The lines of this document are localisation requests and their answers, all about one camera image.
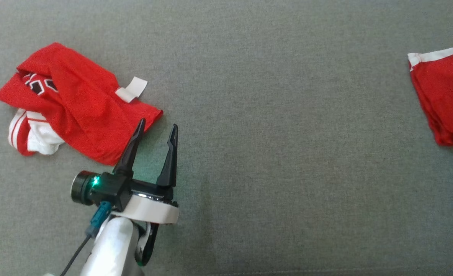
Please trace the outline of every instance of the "green led light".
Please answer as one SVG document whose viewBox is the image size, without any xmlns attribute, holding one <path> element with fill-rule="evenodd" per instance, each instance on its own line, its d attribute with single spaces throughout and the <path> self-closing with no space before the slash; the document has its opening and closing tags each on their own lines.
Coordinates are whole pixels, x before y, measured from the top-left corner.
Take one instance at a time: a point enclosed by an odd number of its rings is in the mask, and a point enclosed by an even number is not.
<svg viewBox="0 0 453 276">
<path fill-rule="evenodd" d="M 100 181 L 100 176 L 93 177 L 92 187 L 98 185 Z"/>
</svg>

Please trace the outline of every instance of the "white trim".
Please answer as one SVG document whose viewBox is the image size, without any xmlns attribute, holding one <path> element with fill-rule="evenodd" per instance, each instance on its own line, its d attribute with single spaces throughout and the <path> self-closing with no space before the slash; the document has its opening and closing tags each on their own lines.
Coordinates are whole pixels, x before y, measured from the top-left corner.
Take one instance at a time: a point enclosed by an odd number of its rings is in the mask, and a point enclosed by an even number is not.
<svg viewBox="0 0 453 276">
<path fill-rule="evenodd" d="M 13 133 L 11 135 L 12 138 L 12 145 L 14 148 L 17 148 L 17 136 L 18 136 L 18 131 L 20 130 L 20 126 L 22 125 L 22 122 L 25 120 L 27 117 L 27 113 L 24 113 L 22 117 L 20 117 L 20 120 L 17 122 L 15 128 L 13 128 Z"/>
<path fill-rule="evenodd" d="M 24 82 L 24 84 L 27 85 L 29 82 L 31 82 L 32 78 L 33 78 L 35 75 L 37 75 L 37 74 L 36 74 L 36 73 L 33 73 L 33 74 L 31 75 L 31 77 L 29 77 L 29 80 L 26 80 L 26 81 Z"/>
<path fill-rule="evenodd" d="M 453 47 L 449 49 L 442 49 L 440 51 L 434 51 L 425 54 L 418 54 L 418 53 L 410 53 L 408 54 L 408 58 L 410 61 L 410 65 L 412 67 L 416 66 L 421 62 L 428 62 L 428 61 L 438 61 L 439 59 L 446 58 L 448 56 L 453 55 Z"/>
<path fill-rule="evenodd" d="M 10 124 L 9 124 L 9 136 L 8 136 L 8 138 L 9 138 L 9 144 L 10 144 L 12 147 L 14 147 L 14 146 L 13 146 L 13 140 L 12 140 L 12 137 L 13 137 L 13 135 L 12 135 L 13 129 L 15 128 L 15 124 L 17 124 L 17 122 L 18 122 L 18 120 L 20 119 L 20 117 L 22 117 L 22 115 L 24 115 L 24 112 L 25 112 L 24 109 L 19 108 L 19 109 L 17 110 L 17 112 L 15 113 L 15 116 L 13 117 L 12 121 L 10 121 Z"/>
<path fill-rule="evenodd" d="M 41 113 L 34 111 L 27 111 L 27 118 L 46 121 L 46 117 L 44 117 Z"/>
<path fill-rule="evenodd" d="M 24 77 L 29 77 L 29 79 L 30 79 L 30 77 L 31 77 L 31 73 L 28 73 L 27 75 L 23 76 L 22 78 L 24 78 Z M 26 81 L 26 82 L 24 82 L 24 84 L 25 84 L 25 85 L 27 85 L 27 84 L 28 84 L 28 83 L 30 82 L 30 80 L 29 80 L 29 79 L 27 79 L 27 81 Z"/>
<path fill-rule="evenodd" d="M 47 82 L 50 81 L 53 83 L 53 86 L 49 85 Z M 44 80 L 44 84 L 46 84 L 46 87 L 49 87 L 50 89 L 52 89 L 54 92 L 58 93 L 57 89 L 56 89 L 56 86 L 54 85 L 54 81 L 53 79 L 45 79 Z"/>
<path fill-rule="evenodd" d="M 31 88 L 32 91 L 34 91 L 34 84 L 36 82 L 39 84 L 39 88 L 41 88 L 41 91 L 38 92 L 38 96 L 39 96 L 45 92 L 45 89 L 44 89 L 44 86 L 43 86 L 43 83 L 41 82 L 41 80 L 35 80 L 33 82 L 29 82 L 29 87 Z"/>
</svg>

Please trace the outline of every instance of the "white stripe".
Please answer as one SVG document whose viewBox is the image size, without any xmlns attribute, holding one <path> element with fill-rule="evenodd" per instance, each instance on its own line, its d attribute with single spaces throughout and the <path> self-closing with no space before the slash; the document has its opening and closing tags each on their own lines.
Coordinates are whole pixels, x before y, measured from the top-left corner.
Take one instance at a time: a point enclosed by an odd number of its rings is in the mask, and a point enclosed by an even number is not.
<svg viewBox="0 0 453 276">
<path fill-rule="evenodd" d="M 13 140 L 12 140 L 12 145 L 14 148 L 18 149 L 17 148 L 17 135 L 18 135 L 18 131 L 20 130 L 20 126 L 22 125 L 22 122 L 24 121 L 25 117 L 27 117 L 27 114 L 24 113 L 24 115 L 20 118 L 20 120 L 17 122 L 17 125 L 15 126 L 15 128 L 13 129 Z"/>
<path fill-rule="evenodd" d="M 412 67 L 416 66 L 420 62 L 428 62 L 428 61 L 438 61 L 439 59 L 446 58 L 448 56 L 453 55 L 453 47 L 449 49 L 443 49 L 440 51 L 430 52 L 426 54 L 418 54 L 418 53 L 410 53 L 408 54 L 408 58 L 410 61 L 410 65 Z"/>
<path fill-rule="evenodd" d="M 19 108 L 17 112 L 15 113 L 15 116 L 13 117 L 12 121 L 9 124 L 9 144 L 13 147 L 13 141 L 12 141 L 12 132 L 13 128 L 15 128 L 15 124 L 17 120 L 24 114 L 25 110 Z"/>
<path fill-rule="evenodd" d="M 46 121 L 46 117 L 44 117 L 41 113 L 34 111 L 28 111 L 27 118 Z"/>
<path fill-rule="evenodd" d="M 29 80 L 26 80 L 26 82 L 24 82 L 24 84 L 27 85 L 29 82 L 31 82 L 32 78 L 33 78 L 35 75 L 37 75 L 37 74 L 36 74 L 36 73 L 33 73 L 33 74 L 31 75 L 31 77 L 29 77 Z"/>
</svg>

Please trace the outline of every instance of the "white tag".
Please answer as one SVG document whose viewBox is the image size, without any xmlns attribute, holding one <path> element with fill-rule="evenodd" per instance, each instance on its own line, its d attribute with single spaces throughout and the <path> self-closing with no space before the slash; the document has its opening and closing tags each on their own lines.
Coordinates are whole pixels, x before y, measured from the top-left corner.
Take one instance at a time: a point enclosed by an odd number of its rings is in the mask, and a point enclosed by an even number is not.
<svg viewBox="0 0 453 276">
<path fill-rule="evenodd" d="M 146 80 L 142 80 L 139 77 L 134 77 L 133 80 L 126 87 L 126 90 L 131 92 L 135 97 L 138 98 L 147 84 L 148 82 Z"/>
<path fill-rule="evenodd" d="M 116 90 L 116 95 L 127 103 L 130 103 L 134 98 L 136 98 L 136 96 L 129 92 L 128 89 L 124 89 L 122 87 L 119 87 L 119 89 Z"/>
<path fill-rule="evenodd" d="M 115 93 L 121 100 L 130 103 L 134 98 L 141 95 L 147 84 L 146 80 L 134 77 L 126 88 L 120 87 Z"/>
</svg>

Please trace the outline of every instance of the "blue connector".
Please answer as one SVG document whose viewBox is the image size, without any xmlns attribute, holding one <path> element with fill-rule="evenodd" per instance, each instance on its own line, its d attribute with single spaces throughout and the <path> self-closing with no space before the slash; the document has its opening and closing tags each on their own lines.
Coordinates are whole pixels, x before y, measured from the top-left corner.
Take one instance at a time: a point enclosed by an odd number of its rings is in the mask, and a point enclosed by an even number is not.
<svg viewBox="0 0 453 276">
<path fill-rule="evenodd" d="M 90 225 L 85 230 L 85 234 L 92 236 L 95 239 L 99 233 L 99 229 L 102 224 L 107 220 L 107 217 L 111 214 L 112 205 L 109 201 L 100 202 L 99 208 L 90 220 Z"/>
</svg>

